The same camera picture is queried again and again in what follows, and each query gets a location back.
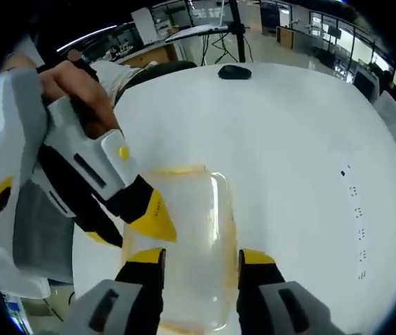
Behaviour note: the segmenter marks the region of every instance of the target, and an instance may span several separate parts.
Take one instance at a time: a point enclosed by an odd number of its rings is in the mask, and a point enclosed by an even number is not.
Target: white table
[[[238,248],[271,255],[341,330],[366,334],[396,299],[395,142],[354,86],[302,68],[244,66],[250,80],[221,80],[215,65],[126,91],[115,112],[131,153],[143,171],[206,164],[223,173]],[[119,262],[118,249],[75,229],[77,296],[113,278]]]

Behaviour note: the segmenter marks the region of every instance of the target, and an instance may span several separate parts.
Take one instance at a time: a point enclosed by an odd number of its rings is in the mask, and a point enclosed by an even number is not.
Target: cable
[[[223,16],[224,16],[224,0],[221,1],[221,12],[219,13],[219,26],[223,25]]]
[[[222,44],[224,50],[228,53],[228,55],[229,55],[230,57],[232,57],[232,59],[233,59],[234,61],[236,61],[236,62],[238,63],[238,60],[230,53],[230,51],[227,50],[226,44],[224,43],[224,37],[223,37],[222,40],[221,40],[221,44]]]
[[[64,322],[63,319],[61,319],[61,316],[59,316],[59,314],[51,307],[51,305],[47,302],[47,300],[46,299],[43,300],[45,304],[49,306],[50,310],[52,310],[52,312],[56,315],[56,317],[59,318],[61,322]]]
[[[247,38],[246,38],[246,36],[243,36],[243,38],[244,38],[244,40],[246,41],[246,43],[247,43],[247,46],[249,47],[249,54],[251,55],[251,62],[252,62],[252,63],[255,63],[255,62],[254,62],[254,58],[252,57],[252,49],[251,49],[251,45],[249,44],[249,42],[247,42]]]
[[[72,303],[72,297],[73,297],[74,294],[75,294],[75,291],[73,291],[73,292],[71,293],[71,295],[69,295],[69,300],[68,300],[68,304],[69,304],[69,305]]]
[[[216,41],[214,41],[214,42],[212,43],[212,45],[213,45],[215,48],[224,51],[224,53],[223,53],[220,57],[218,57],[216,61],[214,61],[215,64],[218,64],[219,61],[221,61],[221,59],[222,59],[224,56],[226,56],[227,54],[228,54],[230,57],[232,57],[232,59],[233,59],[234,61],[238,62],[238,60],[230,53],[230,51],[227,50],[226,44],[224,43],[224,38],[225,38],[228,34],[229,34],[229,33],[226,33],[225,35],[223,35],[222,33],[220,33],[220,34],[219,34],[219,39],[217,39]],[[219,41],[221,41],[221,47],[217,45],[217,43],[218,43]]]
[[[207,54],[207,50],[209,48],[209,39],[210,39],[210,35],[204,35],[204,37],[203,37],[203,58],[200,61],[201,66],[204,66],[205,54]]]

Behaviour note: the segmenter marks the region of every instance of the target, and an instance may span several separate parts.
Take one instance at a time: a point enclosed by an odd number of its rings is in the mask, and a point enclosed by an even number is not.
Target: clear plastic container
[[[125,263],[138,251],[166,249],[159,333],[205,334],[223,328],[237,289],[236,232],[226,178],[204,169],[144,177],[161,192],[177,242],[125,229],[122,258]]]

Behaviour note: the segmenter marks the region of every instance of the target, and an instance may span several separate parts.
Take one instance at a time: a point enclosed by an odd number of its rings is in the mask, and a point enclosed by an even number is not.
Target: person
[[[158,64],[152,61],[144,68],[132,68],[111,61],[95,61],[91,67],[96,71],[100,84],[108,93],[113,105],[116,105],[123,93],[148,80],[189,68],[195,68],[192,61],[171,61]]]
[[[12,54],[7,57],[1,71],[20,66],[37,69],[36,64],[29,57],[23,54]],[[111,129],[119,129],[106,91],[84,70],[70,61],[63,61],[53,68],[43,69],[38,76],[43,85],[43,99],[46,104],[62,96],[75,94],[95,111],[96,120],[85,124],[85,133],[90,138],[98,138]]]
[[[111,53],[111,60],[116,59],[120,54],[120,47],[118,45],[111,45],[109,53]]]
[[[98,81],[97,71],[95,71],[86,61],[86,57],[80,51],[76,49],[70,49],[67,52],[67,59],[71,61],[77,68],[81,68],[86,71],[88,75],[95,81]]]

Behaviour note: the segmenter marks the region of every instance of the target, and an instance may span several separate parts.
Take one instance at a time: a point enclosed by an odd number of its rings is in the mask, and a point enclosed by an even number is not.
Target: black mouse
[[[218,76],[221,79],[249,79],[252,72],[241,66],[225,65],[219,70]]]

